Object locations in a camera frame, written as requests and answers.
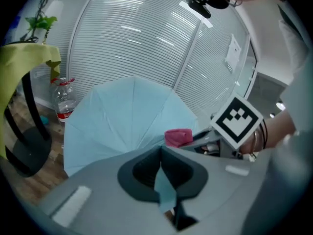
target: blue fabric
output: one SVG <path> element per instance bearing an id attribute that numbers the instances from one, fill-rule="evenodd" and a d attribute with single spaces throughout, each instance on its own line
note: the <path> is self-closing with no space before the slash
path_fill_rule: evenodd
<path id="1" fill-rule="evenodd" d="M 67 119 L 64 170 L 164 143 L 164 132 L 199 131 L 197 117 L 168 87 L 139 77 L 95 86 Z"/>

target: plastic bottle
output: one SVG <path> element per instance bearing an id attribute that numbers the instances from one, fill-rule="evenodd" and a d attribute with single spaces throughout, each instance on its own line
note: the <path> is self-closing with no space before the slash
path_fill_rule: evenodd
<path id="1" fill-rule="evenodd" d="M 65 77 L 53 79 L 51 83 L 55 84 L 56 88 L 52 93 L 52 104 L 57 114 L 57 117 L 62 126 L 66 119 L 70 116 L 77 105 L 77 97 L 71 83 L 75 79 L 67 81 Z"/>

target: person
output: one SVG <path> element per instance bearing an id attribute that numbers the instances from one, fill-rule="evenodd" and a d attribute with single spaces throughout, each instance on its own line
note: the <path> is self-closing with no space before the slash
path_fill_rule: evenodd
<path id="1" fill-rule="evenodd" d="M 203 0 L 208 5 L 217 8 L 217 9 L 225 9 L 228 6 L 239 6 L 245 1 L 251 0 Z M 312 20 L 307 16 L 305 11 L 307 9 L 299 0 L 279 0 L 283 3 L 290 4 L 291 8 L 295 10 L 297 16 L 301 19 L 302 23 L 306 28 L 311 28 Z M 294 24 L 291 20 L 286 16 L 284 11 L 279 7 L 280 12 L 283 16 L 283 19 L 290 24 L 290 27 L 293 28 L 296 32 L 299 33 L 298 29 L 295 28 Z M 291 116 L 288 113 L 288 109 L 280 112 L 274 118 L 270 118 L 266 120 L 266 125 L 268 129 L 268 141 L 266 144 L 266 148 L 275 147 L 279 141 L 281 141 L 286 135 L 293 134 L 295 132 L 295 125 L 291 119 Z M 255 143 L 255 135 L 254 133 L 247 139 L 247 141 L 240 147 L 240 152 L 242 154 L 251 153 L 254 151 L 261 151 L 263 149 L 263 140 L 260 129 L 256 130 L 257 142 Z"/>

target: white sticker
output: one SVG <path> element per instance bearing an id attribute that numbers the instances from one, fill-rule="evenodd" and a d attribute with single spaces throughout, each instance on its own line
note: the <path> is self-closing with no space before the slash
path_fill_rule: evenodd
<path id="1" fill-rule="evenodd" d="M 233 93 L 211 120 L 211 125 L 234 149 L 238 149 L 262 119 L 262 114 L 247 100 Z"/>

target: umbrella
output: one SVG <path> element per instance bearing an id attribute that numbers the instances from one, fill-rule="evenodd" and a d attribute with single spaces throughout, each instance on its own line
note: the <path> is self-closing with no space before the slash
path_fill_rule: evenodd
<path id="1" fill-rule="evenodd" d="M 95 161 L 164 143 L 164 132 L 198 132 L 197 117 L 173 89 L 139 77 L 97 85 L 67 119 L 68 176 Z"/>

